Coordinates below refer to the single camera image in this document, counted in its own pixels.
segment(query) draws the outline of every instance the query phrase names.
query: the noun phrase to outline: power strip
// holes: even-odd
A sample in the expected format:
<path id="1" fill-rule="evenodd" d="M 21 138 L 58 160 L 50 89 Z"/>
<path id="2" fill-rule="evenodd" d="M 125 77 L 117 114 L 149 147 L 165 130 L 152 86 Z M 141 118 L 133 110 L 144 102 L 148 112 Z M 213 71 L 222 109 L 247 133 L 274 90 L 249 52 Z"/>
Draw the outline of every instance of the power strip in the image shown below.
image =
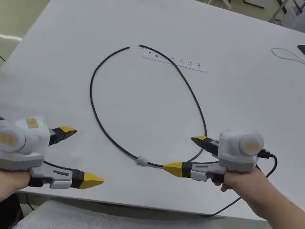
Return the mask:
<path id="1" fill-rule="evenodd" d="M 157 54 L 156 52 L 151 51 L 149 49 L 144 49 L 143 50 L 142 57 L 144 57 L 146 59 L 154 60 L 154 61 L 160 61 L 160 62 L 163 62 L 163 63 L 171 64 L 163 56 L 161 56 L 161 55 Z M 184 59 L 176 59 L 172 56 L 170 56 L 169 58 L 179 67 L 189 68 L 189 69 L 193 69 L 193 70 L 200 71 L 200 72 L 203 72 L 203 73 L 207 72 L 203 69 L 201 63 L 193 62 L 193 61 L 185 61 Z"/>

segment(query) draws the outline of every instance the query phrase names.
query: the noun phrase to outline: table surface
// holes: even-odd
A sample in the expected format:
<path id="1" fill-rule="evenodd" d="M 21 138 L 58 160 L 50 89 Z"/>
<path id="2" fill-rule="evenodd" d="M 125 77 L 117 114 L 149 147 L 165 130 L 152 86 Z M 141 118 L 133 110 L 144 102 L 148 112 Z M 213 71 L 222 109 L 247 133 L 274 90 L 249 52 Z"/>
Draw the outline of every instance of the table surface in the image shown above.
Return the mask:
<path id="1" fill-rule="evenodd" d="M 202 73 L 181 69 L 202 107 L 208 135 L 227 128 L 258 131 L 279 166 L 271 181 L 305 209 L 303 137 L 305 67 L 276 58 L 271 48 L 297 53 L 305 34 L 196 1 L 53 0 L 0 72 L 1 116 L 45 116 L 50 127 L 78 133 L 48 149 L 52 163 L 105 179 L 86 190 L 24 191 L 121 205 L 191 213 L 215 213 L 237 195 L 211 182 L 141 167 L 120 152 L 98 127 L 89 100 L 95 67 L 95 106 L 107 131 L 135 155 L 155 163 L 185 161 L 203 135 L 199 112 L 183 80 L 169 64 L 142 58 L 139 44 L 203 63 Z M 197 161 L 213 161 L 203 153 Z M 259 161 L 268 171 L 272 160 Z M 222 216 L 257 219 L 240 201 Z"/>

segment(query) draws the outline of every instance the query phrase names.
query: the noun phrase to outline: black wire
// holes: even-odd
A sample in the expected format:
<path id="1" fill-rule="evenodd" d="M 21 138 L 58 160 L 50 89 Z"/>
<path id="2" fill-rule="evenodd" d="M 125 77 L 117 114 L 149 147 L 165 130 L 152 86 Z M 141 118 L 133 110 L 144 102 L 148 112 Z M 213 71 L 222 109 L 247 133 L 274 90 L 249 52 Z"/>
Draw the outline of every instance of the black wire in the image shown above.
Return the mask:
<path id="1" fill-rule="evenodd" d="M 164 54 L 162 54 L 161 52 L 153 49 L 153 48 L 150 48 L 150 47 L 147 47 L 147 46 L 144 46 L 144 45 L 139 45 L 139 47 L 141 48 L 145 48 L 145 49 L 149 49 L 149 50 L 152 50 L 153 52 L 163 56 L 165 59 L 167 59 L 175 68 L 176 70 L 178 71 L 178 73 L 180 74 L 180 76 L 183 78 L 184 82 L 186 83 L 187 87 L 189 88 L 195 102 L 196 102 L 196 105 L 198 107 L 198 110 L 199 110 L 199 113 L 200 113 L 200 116 L 201 116 L 201 119 L 202 119 L 202 122 L 203 122 L 203 126 L 204 126 L 204 135 L 207 136 L 207 128 L 206 128 L 206 123 L 205 123 L 205 120 L 204 120 L 204 116 L 203 116 L 203 113 L 202 113 L 202 110 L 200 108 L 200 105 L 198 103 L 198 100 L 191 88 L 191 86 L 189 85 L 189 83 L 187 82 L 185 76 L 182 74 L 182 72 L 180 71 L 180 69 L 178 68 L 178 66 L 170 59 L 168 58 L 167 56 L 165 56 Z M 100 126 L 101 130 L 104 132 L 104 134 L 106 135 L 106 137 L 117 147 L 119 148 L 123 153 L 125 153 L 126 155 L 128 155 L 129 157 L 131 157 L 132 159 L 136 160 L 138 159 L 137 156 L 133 155 L 132 153 L 130 153 L 129 151 L 127 151 L 126 149 L 124 149 L 121 145 L 119 145 L 108 133 L 107 131 L 105 130 L 105 128 L 103 127 L 98 115 L 97 115 L 97 112 L 95 110 L 95 106 L 94 106 L 94 102 L 93 102 L 93 95 L 92 95 L 92 86 L 93 86 L 93 80 L 94 80 L 94 77 L 97 73 L 97 71 L 99 70 L 99 68 L 109 59 L 111 58 L 112 56 L 114 56 L 115 54 L 118 54 L 124 50 L 127 50 L 129 49 L 129 47 L 126 47 L 126 48 L 123 48 L 123 49 L 120 49 L 118 51 L 115 51 L 114 53 L 110 54 L 109 56 L 107 56 L 97 67 L 96 69 L 94 70 L 93 74 L 92 74 L 92 77 L 91 77 L 91 82 L 90 82 L 90 102 L 91 102 L 91 107 L 92 107 L 92 110 L 93 110 L 93 113 L 94 113 L 94 116 L 95 116 L 95 119 L 98 123 L 98 125 Z M 191 158 L 190 160 L 188 161 L 192 161 L 192 160 L 195 160 L 200 154 L 202 153 L 202 150 L 199 151 L 198 154 L 196 154 L 193 158 Z M 152 163 L 152 162 L 148 162 L 147 163 L 148 165 L 150 166 L 153 166 L 153 167 L 156 167 L 156 168 L 163 168 L 163 165 L 159 165 L 159 164 L 156 164 L 156 163 Z"/>
<path id="2" fill-rule="evenodd" d="M 4 62 L 6 62 L 6 60 L 2 56 L 0 56 L 0 59 L 2 59 Z"/>
<path id="3" fill-rule="evenodd" d="M 30 202 L 29 202 L 29 196 L 28 196 L 28 194 L 26 193 L 25 194 L 25 198 L 26 198 L 26 201 L 27 201 L 27 204 L 29 205 L 29 207 L 34 211 L 35 209 L 32 207 L 32 205 L 30 204 Z"/>
<path id="4" fill-rule="evenodd" d="M 277 158 L 276 158 L 276 156 L 273 155 L 273 154 L 270 154 L 270 157 L 272 157 L 272 158 L 274 159 L 274 165 L 273 165 L 273 168 L 270 170 L 270 172 L 266 175 L 266 177 L 270 177 L 270 175 L 273 174 L 274 171 L 275 171 L 276 168 L 277 168 Z M 221 210 L 215 212 L 214 214 L 211 214 L 211 215 L 201 215 L 201 216 L 204 216 L 204 217 L 207 217 L 207 218 L 216 216 L 216 215 L 218 215 L 219 213 L 221 213 L 221 212 L 227 210 L 230 206 L 232 206 L 233 204 L 237 203 L 237 202 L 238 202 L 239 200 L 241 200 L 241 199 L 242 199 L 241 197 L 237 198 L 237 199 L 234 200 L 231 204 L 225 206 L 223 209 L 221 209 Z"/>
<path id="5" fill-rule="evenodd" d="M 55 164 L 52 164 L 50 162 L 47 162 L 47 161 L 43 161 L 45 164 L 49 165 L 49 166 L 53 166 L 55 168 L 61 168 L 61 169 L 64 169 L 64 170 L 69 170 L 69 171 L 72 171 L 73 169 L 72 168 L 66 168 L 66 167 L 61 167 L 61 166 L 57 166 Z"/>

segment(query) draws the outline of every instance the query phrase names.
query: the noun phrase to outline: hand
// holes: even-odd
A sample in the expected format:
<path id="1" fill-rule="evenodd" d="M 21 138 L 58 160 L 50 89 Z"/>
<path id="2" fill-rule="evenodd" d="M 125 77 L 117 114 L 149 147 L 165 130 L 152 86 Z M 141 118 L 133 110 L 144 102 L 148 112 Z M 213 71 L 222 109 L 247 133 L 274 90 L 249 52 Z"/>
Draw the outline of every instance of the hand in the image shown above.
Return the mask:
<path id="1" fill-rule="evenodd" d="M 27 187 L 29 181 L 30 174 L 27 171 L 0 171 L 0 202 Z"/>
<path id="2" fill-rule="evenodd" d="M 269 198 L 278 192 L 262 171 L 257 168 L 249 174 L 227 172 L 221 191 L 226 192 L 229 189 L 234 189 L 254 213 L 262 218 L 265 217 L 265 206 L 269 203 Z"/>

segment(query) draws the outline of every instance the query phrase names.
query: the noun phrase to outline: floor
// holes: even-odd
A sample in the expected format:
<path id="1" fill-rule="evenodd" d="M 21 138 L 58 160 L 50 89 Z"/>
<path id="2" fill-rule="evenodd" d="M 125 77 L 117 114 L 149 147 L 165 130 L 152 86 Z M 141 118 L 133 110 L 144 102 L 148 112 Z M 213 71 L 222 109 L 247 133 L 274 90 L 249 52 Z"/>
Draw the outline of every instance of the floor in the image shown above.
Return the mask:
<path id="1" fill-rule="evenodd" d="M 28 29 L 39 17 L 49 0 L 0 0 L 0 56 L 3 59 L 8 59 L 15 47 L 22 40 Z M 212 5 L 226 9 L 222 0 L 214 0 Z M 262 9 L 257 6 L 245 4 L 243 0 L 232 0 L 232 11 L 268 21 L 278 8 L 276 0 L 268 8 Z M 4 61 L 0 58 L 0 67 Z M 25 215 L 31 213 L 30 207 L 26 204 L 25 194 L 20 194 L 21 207 Z M 37 208 L 47 197 L 39 197 L 29 195 L 29 201 L 34 208 Z M 243 220 L 243 219 L 217 219 L 220 227 L 228 229 L 239 228 L 270 228 L 266 222 Z"/>

